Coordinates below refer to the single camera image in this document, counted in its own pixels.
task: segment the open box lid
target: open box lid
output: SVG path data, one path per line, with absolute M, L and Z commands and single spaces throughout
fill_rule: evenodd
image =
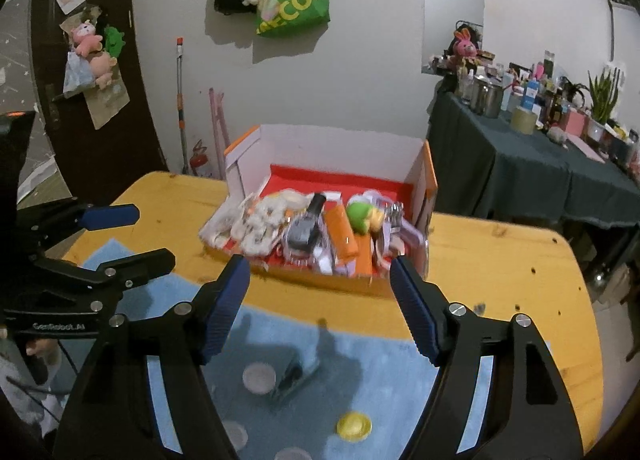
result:
M 418 230 L 427 230 L 438 185 L 426 140 L 311 125 L 255 126 L 225 151 L 225 204 L 235 207 L 246 196 L 259 195 L 272 165 L 409 183 L 410 221 Z

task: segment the pink plush toy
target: pink plush toy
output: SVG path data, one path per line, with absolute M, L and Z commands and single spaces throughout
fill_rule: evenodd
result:
M 99 52 L 102 49 L 102 36 L 95 34 L 95 26 L 90 21 L 85 21 L 71 30 L 71 33 L 77 55 L 86 58 L 91 52 Z
M 457 55 L 460 57 L 469 57 L 470 59 L 478 55 L 478 49 L 476 45 L 471 42 L 471 34 L 468 29 L 463 28 L 462 32 L 454 32 L 453 35 L 458 40 L 453 48 Z
M 111 57 L 107 52 L 100 52 L 99 54 L 91 54 L 87 60 L 91 71 L 94 73 L 95 83 L 103 90 L 111 84 L 111 77 L 113 73 L 111 69 L 118 63 L 115 57 Z

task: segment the person's hand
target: person's hand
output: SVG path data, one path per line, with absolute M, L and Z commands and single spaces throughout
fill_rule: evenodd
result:
M 28 356 L 45 357 L 58 349 L 58 341 L 55 339 L 34 339 L 26 344 Z

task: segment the cardboard box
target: cardboard box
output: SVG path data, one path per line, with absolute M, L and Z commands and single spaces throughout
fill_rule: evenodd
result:
M 333 127 L 260 125 L 228 147 L 225 168 L 228 197 L 199 234 L 207 252 L 217 258 L 228 259 L 232 253 L 212 246 L 220 221 L 247 195 L 286 188 L 305 194 L 340 191 L 344 203 L 352 194 L 377 189 L 403 201 L 405 218 L 427 239 L 438 186 L 426 140 Z M 428 243 L 421 252 L 412 252 L 411 259 L 426 274 Z M 292 283 L 393 298 L 386 277 L 322 275 L 290 265 L 270 266 L 260 259 L 252 259 L 252 269 Z

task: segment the aloe plant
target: aloe plant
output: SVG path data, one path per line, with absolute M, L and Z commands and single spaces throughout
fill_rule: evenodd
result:
M 604 125 L 609 120 L 613 108 L 618 103 L 618 84 L 620 83 L 620 70 L 615 69 L 611 72 L 611 69 L 607 71 L 603 70 L 600 74 L 600 79 L 596 77 L 591 80 L 591 73 L 589 74 L 589 92 L 591 93 L 591 100 L 593 101 L 593 107 L 591 107 L 591 118 L 598 123 Z

